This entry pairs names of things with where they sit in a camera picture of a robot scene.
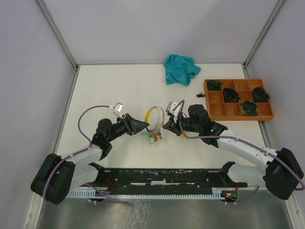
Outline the green tag key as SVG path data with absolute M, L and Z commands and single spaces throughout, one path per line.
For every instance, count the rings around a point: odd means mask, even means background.
M 144 132 L 141 133 L 141 135 L 143 135 L 143 136 L 148 136 L 148 135 L 149 135 L 149 132 L 148 132 L 148 131 L 144 131 Z

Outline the large metal keyring yellow handle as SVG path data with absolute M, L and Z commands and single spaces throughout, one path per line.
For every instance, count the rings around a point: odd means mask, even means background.
M 155 139 L 161 136 L 161 128 L 163 127 L 165 120 L 165 112 L 164 109 L 160 106 L 153 106 L 150 108 L 144 118 L 145 122 L 149 122 L 151 114 L 154 113 L 155 116 L 152 120 L 151 127 L 147 127 L 147 135 L 149 138 Z

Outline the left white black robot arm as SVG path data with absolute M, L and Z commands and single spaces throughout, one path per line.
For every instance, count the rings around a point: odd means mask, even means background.
M 117 118 L 116 123 L 107 118 L 100 120 L 88 148 L 66 156 L 54 153 L 46 156 L 30 185 L 31 191 L 57 205 L 79 186 L 87 183 L 101 186 L 105 174 L 96 162 L 110 153 L 111 141 L 124 134 L 135 135 L 148 126 L 149 123 L 136 120 L 129 114 Z

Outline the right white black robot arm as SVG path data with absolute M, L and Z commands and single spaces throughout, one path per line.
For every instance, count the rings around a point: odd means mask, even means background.
M 166 113 L 169 120 L 164 124 L 164 129 L 187 139 L 200 139 L 207 145 L 226 150 L 252 163 L 251 166 L 226 163 L 224 172 L 219 174 L 219 182 L 223 186 L 229 187 L 234 182 L 265 186 L 282 200 L 289 199 L 294 191 L 305 189 L 302 181 L 304 173 L 291 150 L 259 146 L 240 137 L 226 126 L 212 121 L 201 104 L 189 106 L 189 115 L 184 117 L 183 105 L 184 101 L 168 104 Z M 195 133 L 195 136 L 188 136 L 188 132 Z

